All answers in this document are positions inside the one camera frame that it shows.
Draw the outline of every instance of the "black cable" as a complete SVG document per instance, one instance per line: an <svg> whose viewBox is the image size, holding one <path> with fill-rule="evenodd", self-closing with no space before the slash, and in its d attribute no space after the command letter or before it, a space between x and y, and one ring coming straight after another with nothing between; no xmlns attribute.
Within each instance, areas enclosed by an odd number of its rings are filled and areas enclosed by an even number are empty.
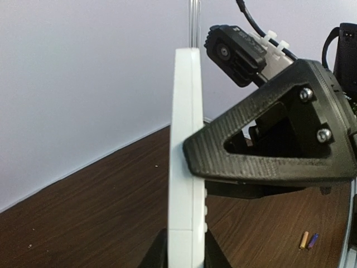
<svg viewBox="0 0 357 268"><path fill-rule="evenodd" d="M340 34L340 27L333 28L324 43L324 48L322 49L322 66L325 67L326 69L329 69L329 64L327 63L327 51L332 41L335 38L337 38L339 34Z"/></svg>
<svg viewBox="0 0 357 268"><path fill-rule="evenodd" d="M245 6L244 0L236 0L237 5L241 11L241 13L244 14L244 16L246 17L246 19L248 20L249 24L252 26L252 28L257 32L258 35L260 35L261 37L265 37L266 33L259 27L259 25L255 22L255 20L253 19L252 15L250 15L247 7ZM274 39L270 39L269 42L271 44L273 44L274 46L278 46L278 42L275 41ZM288 49L283 49L282 50L290 59L292 60L297 60L297 56L294 55L293 52L291 52Z"/></svg>

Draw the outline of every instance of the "screw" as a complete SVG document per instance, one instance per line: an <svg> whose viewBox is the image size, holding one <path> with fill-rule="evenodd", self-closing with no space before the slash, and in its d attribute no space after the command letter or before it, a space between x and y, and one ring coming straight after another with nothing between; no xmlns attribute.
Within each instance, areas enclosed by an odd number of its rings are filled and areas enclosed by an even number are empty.
<svg viewBox="0 0 357 268"><path fill-rule="evenodd" d="M310 99L312 99L313 96L313 91L310 88L303 88L300 91L300 100L303 102L308 102Z"/></svg>
<svg viewBox="0 0 357 268"><path fill-rule="evenodd" d="M225 47L221 48L221 53L223 56L227 57L228 56L228 50Z"/></svg>
<svg viewBox="0 0 357 268"><path fill-rule="evenodd" d="M325 143L328 142L330 138L332 138L332 133L327 128L323 128L317 132L316 136L319 143Z"/></svg>

